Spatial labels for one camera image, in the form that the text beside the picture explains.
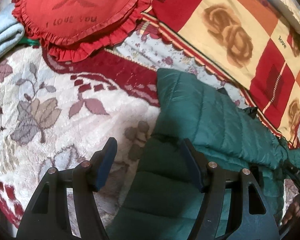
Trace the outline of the person's hand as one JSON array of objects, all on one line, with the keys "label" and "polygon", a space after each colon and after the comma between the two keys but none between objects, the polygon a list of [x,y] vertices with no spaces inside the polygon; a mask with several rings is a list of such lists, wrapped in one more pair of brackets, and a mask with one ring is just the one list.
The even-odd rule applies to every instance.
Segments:
[{"label": "person's hand", "polygon": [[287,224],[291,219],[293,218],[299,218],[300,217],[300,194],[296,195],[293,198],[293,201],[289,205],[281,224],[285,225]]}]

